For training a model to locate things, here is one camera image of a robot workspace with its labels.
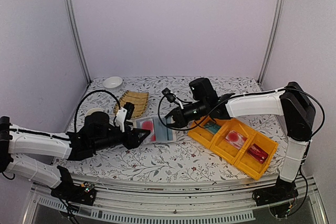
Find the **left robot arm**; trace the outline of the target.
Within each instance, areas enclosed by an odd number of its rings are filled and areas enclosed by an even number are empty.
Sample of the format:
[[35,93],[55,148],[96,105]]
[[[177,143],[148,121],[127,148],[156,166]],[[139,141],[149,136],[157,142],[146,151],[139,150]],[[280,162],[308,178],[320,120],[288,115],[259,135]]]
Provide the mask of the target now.
[[47,133],[28,130],[11,124],[10,118],[1,117],[1,172],[14,173],[37,181],[58,192],[67,200],[78,195],[65,168],[54,168],[30,157],[44,155],[82,161],[100,150],[123,145],[128,150],[137,148],[150,135],[150,130],[131,127],[126,110],[117,114],[115,125],[107,113],[94,111],[85,117],[78,132]]

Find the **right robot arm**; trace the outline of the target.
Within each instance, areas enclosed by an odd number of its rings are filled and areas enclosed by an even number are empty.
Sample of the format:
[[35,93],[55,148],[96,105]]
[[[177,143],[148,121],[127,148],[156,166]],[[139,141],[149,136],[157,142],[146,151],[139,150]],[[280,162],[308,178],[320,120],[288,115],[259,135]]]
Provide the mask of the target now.
[[292,183],[306,159],[308,145],[314,135],[312,131],[316,109],[312,97],[296,82],[285,87],[248,94],[224,94],[218,96],[208,78],[198,78],[189,83],[194,102],[178,105],[165,118],[172,123],[167,128],[185,130],[194,120],[210,117],[229,120],[246,115],[283,116],[287,128],[288,144],[279,178],[281,182],[271,190],[276,201],[291,194]]

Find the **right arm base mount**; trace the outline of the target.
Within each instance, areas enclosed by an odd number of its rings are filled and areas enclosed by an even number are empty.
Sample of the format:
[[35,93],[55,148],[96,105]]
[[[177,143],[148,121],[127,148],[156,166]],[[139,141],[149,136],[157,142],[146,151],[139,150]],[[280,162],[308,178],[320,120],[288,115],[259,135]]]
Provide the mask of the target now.
[[274,205],[269,207],[271,215],[277,219],[286,219],[296,212],[298,212],[305,203],[308,196],[309,184],[306,177],[302,177],[305,184],[304,197],[299,205],[298,202],[299,192],[295,182],[285,182],[277,178],[275,185],[260,189],[255,189],[252,193],[252,199],[257,206],[265,206],[281,201],[286,201],[283,204]]

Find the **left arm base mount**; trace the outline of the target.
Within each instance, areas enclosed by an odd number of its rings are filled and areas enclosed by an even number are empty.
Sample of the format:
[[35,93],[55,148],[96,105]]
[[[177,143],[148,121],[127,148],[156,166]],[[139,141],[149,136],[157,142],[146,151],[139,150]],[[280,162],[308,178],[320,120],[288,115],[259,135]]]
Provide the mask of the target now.
[[57,166],[57,169],[60,171],[61,183],[56,188],[51,189],[51,196],[65,201],[93,206],[97,194],[95,185],[89,182],[75,185],[71,174],[66,168]]

